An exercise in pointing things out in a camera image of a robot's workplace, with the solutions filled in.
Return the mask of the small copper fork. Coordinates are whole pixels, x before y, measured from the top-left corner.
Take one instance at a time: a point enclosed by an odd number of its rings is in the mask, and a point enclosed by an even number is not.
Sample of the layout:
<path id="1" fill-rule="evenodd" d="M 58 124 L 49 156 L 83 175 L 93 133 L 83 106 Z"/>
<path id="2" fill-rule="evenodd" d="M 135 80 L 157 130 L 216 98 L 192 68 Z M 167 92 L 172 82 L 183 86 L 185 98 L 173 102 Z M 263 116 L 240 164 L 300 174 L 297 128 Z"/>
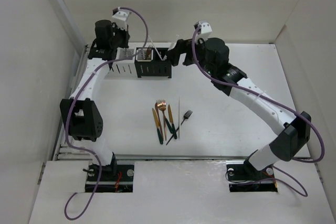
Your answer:
<path id="1" fill-rule="evenodd" d="M 152 55 L 152 48 L 153 48 L 152 45 L 149 45 L 149 46 L 148 46 L 148 48 L 147 48 L 147 50 L 146 50 L 146 53 L 145 53 L 145 57 L 146 57 L 146 59 L 151 58 L 151 55 Z"/>

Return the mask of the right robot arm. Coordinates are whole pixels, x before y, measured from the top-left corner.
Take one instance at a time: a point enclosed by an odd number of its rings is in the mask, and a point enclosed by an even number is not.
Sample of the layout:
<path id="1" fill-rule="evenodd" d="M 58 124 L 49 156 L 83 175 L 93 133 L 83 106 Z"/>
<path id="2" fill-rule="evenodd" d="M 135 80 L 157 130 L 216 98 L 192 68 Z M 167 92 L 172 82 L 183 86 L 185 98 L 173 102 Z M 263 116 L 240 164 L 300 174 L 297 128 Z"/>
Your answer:
<path id="1" fill-rule="evenodd" d="M 181 54 L 186 55 L 183 65 L 198 65 L 218 90 L 253 111 L 276 134 L 273 141 L 234 167 L 235 180 L 260 179 L 274 163 L 292 160 L 309 141 L 311 116 L 306 112 L 290 111 L 262 93 L 245 72 L 229 63 L 229 47 L 222 39 L 201 39 L 199 42 L 180 39 L 166 52 L 173 66 L 179 64 Z"/>

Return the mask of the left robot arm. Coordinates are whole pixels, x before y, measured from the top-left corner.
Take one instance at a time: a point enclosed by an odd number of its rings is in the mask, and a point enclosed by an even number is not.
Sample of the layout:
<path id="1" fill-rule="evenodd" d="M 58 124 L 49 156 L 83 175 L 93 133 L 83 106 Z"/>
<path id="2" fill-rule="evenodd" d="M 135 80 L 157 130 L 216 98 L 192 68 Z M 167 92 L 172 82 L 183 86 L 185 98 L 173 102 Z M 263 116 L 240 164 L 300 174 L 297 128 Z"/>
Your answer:
<path id="1" fill-rule="evenodd" d="M 118 48 L 127 48 L 130 38 L 126 22 L 99 20 L 95 23 L 96 38 L 92 42 L 83 76 L 68 99 L 60 102 L 66 143 L 91 155 L 93 164 L 88 173 L 105 180 L 117 176 L 115 154 L 100 136 L 103 119 L 95 103 L 101 83 L 116 60 Z"/>

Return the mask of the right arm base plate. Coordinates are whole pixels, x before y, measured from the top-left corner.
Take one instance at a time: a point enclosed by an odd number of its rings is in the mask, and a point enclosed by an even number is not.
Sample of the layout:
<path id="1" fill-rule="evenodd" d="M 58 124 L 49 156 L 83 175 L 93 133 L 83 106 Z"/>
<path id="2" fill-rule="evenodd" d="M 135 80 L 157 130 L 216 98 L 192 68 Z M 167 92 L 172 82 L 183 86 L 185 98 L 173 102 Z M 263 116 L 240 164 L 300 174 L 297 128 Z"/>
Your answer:
<path id="1" fill-rule="evenodd" d="M 225 177 L 231 193 L 278 192 L 273 174 L 269 175 L 265 170 L 248 171 L 243 164 L 227 164 L 226 168 Z"/>

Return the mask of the copper chopstick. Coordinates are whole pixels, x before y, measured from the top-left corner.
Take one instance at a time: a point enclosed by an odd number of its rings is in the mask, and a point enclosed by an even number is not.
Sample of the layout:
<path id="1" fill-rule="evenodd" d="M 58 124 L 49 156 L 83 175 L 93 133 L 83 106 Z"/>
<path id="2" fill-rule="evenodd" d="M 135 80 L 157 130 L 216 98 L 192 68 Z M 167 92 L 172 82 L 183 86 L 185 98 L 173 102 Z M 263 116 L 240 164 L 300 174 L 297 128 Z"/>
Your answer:
<path id="1" fill-rule="evenodd" d="M 157 49 L 156 46 L 154 45 L 154 42 L 153 42 L 153 40 L 151 39 L 150 36 L 149 36 L 149 40 L 150 40 L 150 43 L 151 43 L 151 45 L 153 46 L 154 50 L 156 51 L 158 57 L 160 58 L 161 61 L 163 61 L 164 59 L 163 59 L 162 56 L 160 55 L 158 49 Z"/>

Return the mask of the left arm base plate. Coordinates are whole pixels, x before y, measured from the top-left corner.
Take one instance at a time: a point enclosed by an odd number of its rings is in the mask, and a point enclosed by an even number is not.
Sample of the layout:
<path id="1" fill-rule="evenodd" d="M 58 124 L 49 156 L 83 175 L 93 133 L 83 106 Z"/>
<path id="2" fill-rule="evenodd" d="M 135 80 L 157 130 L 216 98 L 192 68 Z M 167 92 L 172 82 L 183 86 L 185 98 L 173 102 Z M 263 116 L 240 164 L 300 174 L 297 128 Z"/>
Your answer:
<path id="1" fill-rule="evenodd" d="M 91 193 L 94 190 L 98 179 L 99 167 L 96 164 L 89 165 L 88 169 L 83 169 L 87 173 L 85 192 Z M 118 164 L 116 170 L 107 171 L 104 167 L 97 193 L 132 193 L 134 179 L 134 165 L 133 164 Z"/>

